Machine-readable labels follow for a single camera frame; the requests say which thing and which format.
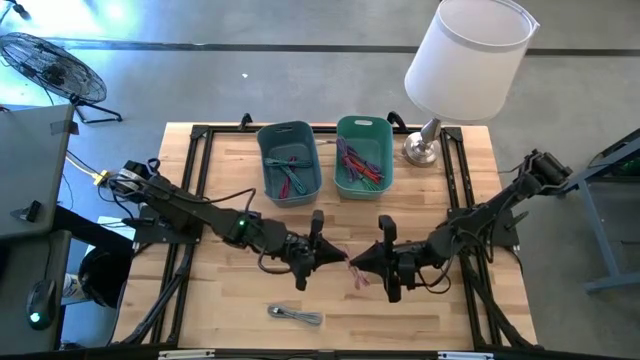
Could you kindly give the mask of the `dark grey desk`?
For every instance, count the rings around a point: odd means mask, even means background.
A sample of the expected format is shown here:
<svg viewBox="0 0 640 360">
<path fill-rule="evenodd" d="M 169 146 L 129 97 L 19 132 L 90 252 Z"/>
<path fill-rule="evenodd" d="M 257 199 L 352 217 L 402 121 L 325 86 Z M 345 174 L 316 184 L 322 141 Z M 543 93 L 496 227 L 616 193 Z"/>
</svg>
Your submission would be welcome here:
<svg viewBox="0 0 640 360">
<path fill-rule="evenodd" d="M 0 275 L 0 355 L 49 352 L 59 342 L 62 287 L 71 234 L 52 232 L 22 238 L 9 247 L 6 267 Z M 27 321 L 27 296 L 44 279 L 56 283 L 56 316 L 45 330 L 32 329 Z"/>
</svg>

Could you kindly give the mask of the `blue-grey metal cart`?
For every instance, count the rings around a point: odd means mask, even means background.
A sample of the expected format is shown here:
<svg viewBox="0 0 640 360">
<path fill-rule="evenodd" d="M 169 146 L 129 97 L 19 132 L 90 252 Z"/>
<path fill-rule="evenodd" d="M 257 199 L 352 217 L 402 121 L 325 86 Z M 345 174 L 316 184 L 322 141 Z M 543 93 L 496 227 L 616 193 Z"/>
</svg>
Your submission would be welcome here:
<svg viewBox="0 0 640 360">
<path fill-rule="evenodd" d="M 640 128 L 598 153 L 571 181 L 604 260 L 588 293 L 640 285 Z"/>
</svg>

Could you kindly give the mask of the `light grey desk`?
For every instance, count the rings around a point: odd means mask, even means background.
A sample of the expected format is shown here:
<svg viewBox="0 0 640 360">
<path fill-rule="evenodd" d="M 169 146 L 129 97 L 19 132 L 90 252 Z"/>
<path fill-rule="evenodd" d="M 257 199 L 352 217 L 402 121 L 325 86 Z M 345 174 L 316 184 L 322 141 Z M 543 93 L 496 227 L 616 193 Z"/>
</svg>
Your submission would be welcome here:
<svg viewBox="0 0 640 360">
<path fill-rule="evenodd" d="M 73 120 L 70 105 L 0 112 L 0 242 L 52 228 L 69 134 L 52 135 L 50 123 Z M 33 200 L 35 223 L 10 215 Z"/>
</svg>

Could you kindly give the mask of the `black floor fan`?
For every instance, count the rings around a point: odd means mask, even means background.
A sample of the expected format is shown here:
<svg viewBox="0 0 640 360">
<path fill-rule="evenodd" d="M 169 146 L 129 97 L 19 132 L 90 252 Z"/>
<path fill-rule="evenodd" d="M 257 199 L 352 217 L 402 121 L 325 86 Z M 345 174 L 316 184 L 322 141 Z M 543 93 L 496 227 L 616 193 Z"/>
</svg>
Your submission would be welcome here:
<svg viewBox="0 0 640 360">
<path fill-rule="evenodd" d="M 0 55 L 13 69 L 74 107 L 84 124 L 122 122 L 120 113 L 98 106 L 107 97 L 103 79 L 63 48 L 22 32 L 0 36 Z"/>
</svg>

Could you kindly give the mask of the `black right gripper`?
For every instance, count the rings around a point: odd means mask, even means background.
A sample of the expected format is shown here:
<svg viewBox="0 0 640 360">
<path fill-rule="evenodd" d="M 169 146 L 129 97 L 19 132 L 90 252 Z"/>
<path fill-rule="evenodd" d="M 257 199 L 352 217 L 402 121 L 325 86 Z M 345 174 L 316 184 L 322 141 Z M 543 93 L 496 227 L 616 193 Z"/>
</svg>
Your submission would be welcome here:
<svg viewBox="0 0 640 360">
<path fill-rule="evenodd" d="M 418 268 L 418 258 L 422 250 L 418 245 L 411 243 L 394 245 L 394 241 L 397 239 L 397 227 L 390 216 L 380 215 L 378 226 L 383 232 L 382 243 L 375 242 L 354 257 L 350 261 L 350 265 L 360 271 L 380 277 L 388 300 L 399 302 L 402 287 L 406 287 L 408 290 L 427 287 Z"/>
</svg>

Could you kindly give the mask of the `black computer mouse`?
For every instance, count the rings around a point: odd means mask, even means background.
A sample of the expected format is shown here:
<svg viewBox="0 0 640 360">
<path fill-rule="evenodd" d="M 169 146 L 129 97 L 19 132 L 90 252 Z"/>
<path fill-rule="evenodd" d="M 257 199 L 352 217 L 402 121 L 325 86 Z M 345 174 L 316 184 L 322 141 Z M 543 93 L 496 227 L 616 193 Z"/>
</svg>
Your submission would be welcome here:
<svg viewBox="0 0 640 360">
<path fill-rule="evenodd" d="M 56 316 L 56 283 L 51 279 L 36 282 L 27 296 L 26 316 L 34 330 L 45 330 Z"/>
</svg>

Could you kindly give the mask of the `white shade table lamp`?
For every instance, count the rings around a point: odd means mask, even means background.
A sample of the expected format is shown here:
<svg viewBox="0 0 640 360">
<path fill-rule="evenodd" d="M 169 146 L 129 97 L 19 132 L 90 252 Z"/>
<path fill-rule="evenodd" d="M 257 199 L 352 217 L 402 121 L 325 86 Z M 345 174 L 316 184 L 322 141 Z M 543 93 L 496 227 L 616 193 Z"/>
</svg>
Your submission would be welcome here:
<svg viewBox="0 0 640 360">
<path fill-rule="evenodd" d="M 539 27 L 513 0 L 439 3 L 404 78 L 409 99 L 431 117 L 405 140 L 407 161 L 436 161 L 442 123 L 482 122 L 500 112 Z"/>
</svg>

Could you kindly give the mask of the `white label strip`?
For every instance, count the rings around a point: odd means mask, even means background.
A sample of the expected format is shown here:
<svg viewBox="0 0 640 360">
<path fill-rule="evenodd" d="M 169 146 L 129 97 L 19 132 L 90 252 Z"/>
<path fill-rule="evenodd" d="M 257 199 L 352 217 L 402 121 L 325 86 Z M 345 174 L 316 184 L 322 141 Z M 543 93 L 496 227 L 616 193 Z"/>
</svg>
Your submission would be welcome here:
<svg viewBox="0 0 640 360">
<path fill-rule="evenodd" d="M 212 350 L 190 349 L 161 351 L 157 360 L 205 360 L 214 357 L 215 352 Z"/>
<path fill-rule="evenodd" d="M 495 360 L 493 353 L 440 351 L 438 360 Z"/>
</svg>

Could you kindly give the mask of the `teal green plastic bin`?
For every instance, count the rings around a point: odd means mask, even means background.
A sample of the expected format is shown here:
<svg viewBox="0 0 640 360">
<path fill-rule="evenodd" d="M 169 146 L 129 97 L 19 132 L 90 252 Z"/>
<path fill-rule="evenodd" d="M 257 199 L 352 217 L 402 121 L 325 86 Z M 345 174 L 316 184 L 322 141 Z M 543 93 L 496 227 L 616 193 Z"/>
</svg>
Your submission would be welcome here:
<svg viewBox="0 0 640 360">
<path fill-rule="evenodd" d="M 393 131 L 384 118 L 352 115 L 336 125 L 334 183 L 342 198 L 376 200 L 393 183 Z"/>
</svg>

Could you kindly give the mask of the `person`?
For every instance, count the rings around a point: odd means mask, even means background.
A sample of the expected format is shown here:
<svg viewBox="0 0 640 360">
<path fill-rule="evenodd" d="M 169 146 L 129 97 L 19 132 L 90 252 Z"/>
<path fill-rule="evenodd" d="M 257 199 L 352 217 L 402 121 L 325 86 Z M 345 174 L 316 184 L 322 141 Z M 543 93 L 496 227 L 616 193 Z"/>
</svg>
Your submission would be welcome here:
<svg viewBox="0 0 640 360">
<path fill-rule="evenodd" d="M 93 247 L 78 270 L 80 287 L 90 300 L 116 308 L 134 257 L 133 242 L 61 206 L 54 212 L 52 229 Z"/>
</svg>

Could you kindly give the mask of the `black metal table frame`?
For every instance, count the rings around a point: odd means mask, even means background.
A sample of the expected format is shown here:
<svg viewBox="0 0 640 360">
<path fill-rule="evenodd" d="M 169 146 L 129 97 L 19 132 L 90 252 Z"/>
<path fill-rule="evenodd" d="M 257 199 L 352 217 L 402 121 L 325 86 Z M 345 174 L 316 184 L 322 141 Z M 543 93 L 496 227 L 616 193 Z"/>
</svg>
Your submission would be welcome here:
<svg viewBox="0 0 640 360">
<path fill-rule="evenodd" d="M 263 192 L 256 136 L 255 128 L 240 132 L 230 124 L 171 123 L 159 151 L 161 172 L 180 183 L 191 168 L 192 191 L 225 207 L 249 206 L 299 233 L 320 209 L 325 237 L 353 256 L 381 238 L 380 215 L 393 218 L 400 241 L 421 240 L 453 204 L 483 202 L 501 188 L 488 130 L 464 127 L 466 170 L 457 161 L 418 168 L 396 155 L 393 184 L 381 198 L 344 199 L 333 181 L 335 135 L 322 125 L 316 132 L 322 187 L 314 205 L 280 208 Z M 497 338 L 484 308 L 469 316 L 458 265 L 434 290 L 407 291 L 392 304 L 377 277 L 357 285 L 344 263 L 321 267 L 299 291 L 279 262 L 226 246 L 210 231 L 195 248 L 182 303 L 182 318 L 167 313 L 160 333 L 176 334 L 184 348 L 469 350 L 474 332 Z"/>
</svg>

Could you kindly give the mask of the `black desk clamp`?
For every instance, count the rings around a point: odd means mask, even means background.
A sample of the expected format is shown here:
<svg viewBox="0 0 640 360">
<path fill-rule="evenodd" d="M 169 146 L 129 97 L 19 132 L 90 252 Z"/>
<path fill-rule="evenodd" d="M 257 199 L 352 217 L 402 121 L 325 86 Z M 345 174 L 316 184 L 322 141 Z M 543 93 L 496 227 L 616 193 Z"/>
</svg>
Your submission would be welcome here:
<svg viewBox="0 0 640 360">
<path fill-rule="evenodd" d="M 41 207 L 39 201 L 33 200 L 27 207 L 11 211 L 10 215 L 17 220 L 35 223 Z"/>
</svg>

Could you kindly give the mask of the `blue-grey plastic bin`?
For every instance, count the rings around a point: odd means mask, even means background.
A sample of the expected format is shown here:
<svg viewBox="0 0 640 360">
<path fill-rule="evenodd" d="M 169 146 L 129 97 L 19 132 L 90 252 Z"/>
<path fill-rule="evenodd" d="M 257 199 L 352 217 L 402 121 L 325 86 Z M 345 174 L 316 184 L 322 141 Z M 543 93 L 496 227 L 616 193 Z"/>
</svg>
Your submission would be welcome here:
<svg viewBox="0 0 640 360">
<path fill-rule="evenodd" d="M 313 203 L 322 186 L 315 137 L 303 121 L 268 125 L 257 133 L 265 195 L 278 207 Z"/>
</svg>

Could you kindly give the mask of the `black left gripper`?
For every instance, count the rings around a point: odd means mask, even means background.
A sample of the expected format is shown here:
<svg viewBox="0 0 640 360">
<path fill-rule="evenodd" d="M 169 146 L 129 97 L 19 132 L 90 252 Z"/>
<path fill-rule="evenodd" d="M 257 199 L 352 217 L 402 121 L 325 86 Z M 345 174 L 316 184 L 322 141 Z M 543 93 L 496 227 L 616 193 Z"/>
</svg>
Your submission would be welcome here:
<svg viewBox="0 0 640 360">
<path fill-rule="evenodd" d="M 284 242 L 283 261 L 289 265 L 295 278 L 295 287 L 305 291 L 307 278 L 316 268 L 316 250 L 319 248 L 319 265 L 344 262 L 347 254 L 330 242 L 321 240 L 324 226 L 324 212 L 314 210 L 311 217 L 311 227 L 308 235 L 288 232 Z"/>
</svg>

